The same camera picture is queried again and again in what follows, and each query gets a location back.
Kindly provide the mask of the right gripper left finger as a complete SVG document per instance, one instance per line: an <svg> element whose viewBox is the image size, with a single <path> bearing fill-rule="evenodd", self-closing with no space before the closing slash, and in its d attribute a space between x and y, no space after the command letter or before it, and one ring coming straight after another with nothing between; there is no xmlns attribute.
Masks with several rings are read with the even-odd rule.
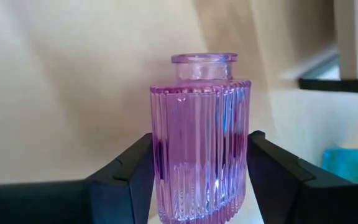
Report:
<svg viewBox="0 0 358 224"><path fill-rule="evenodd" d="M147 133L85 179L0 184L0 224L147 224L153 184Z"/></svg>

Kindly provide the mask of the purple flat-shouldered ribbed vase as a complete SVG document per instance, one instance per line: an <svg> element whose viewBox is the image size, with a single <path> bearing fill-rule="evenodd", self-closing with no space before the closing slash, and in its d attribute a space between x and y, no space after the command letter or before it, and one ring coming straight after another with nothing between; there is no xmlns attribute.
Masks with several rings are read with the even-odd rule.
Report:
<svg viewBox="0 0 358 224"><path fill-rule="evenodd" d="M155 189L163 224L225 224L246 196L249 80L234 53L172 57L175 80L150 88Z"/></svg>

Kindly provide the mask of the teal textured urn-shaped vase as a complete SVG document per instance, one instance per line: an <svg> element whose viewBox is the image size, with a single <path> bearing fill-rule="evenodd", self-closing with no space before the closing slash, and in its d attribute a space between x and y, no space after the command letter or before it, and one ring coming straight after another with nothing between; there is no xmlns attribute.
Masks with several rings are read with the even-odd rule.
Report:
<svg viewBox="0 0 358 224"><path fill-rule="evenodd" d="M327 149L323 152L321 167L358 184L358 149Z"/></svg>

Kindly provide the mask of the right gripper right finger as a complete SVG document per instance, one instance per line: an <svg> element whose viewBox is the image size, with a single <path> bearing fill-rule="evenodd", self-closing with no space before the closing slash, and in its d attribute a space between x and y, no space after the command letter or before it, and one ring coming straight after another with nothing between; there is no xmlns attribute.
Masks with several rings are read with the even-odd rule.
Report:
<svg viewBox="0 0 358 224"><path fill-rule="evenodd" d="M358 224L358 184L286 151L254 131L247 166L265 224Z"/></svg>

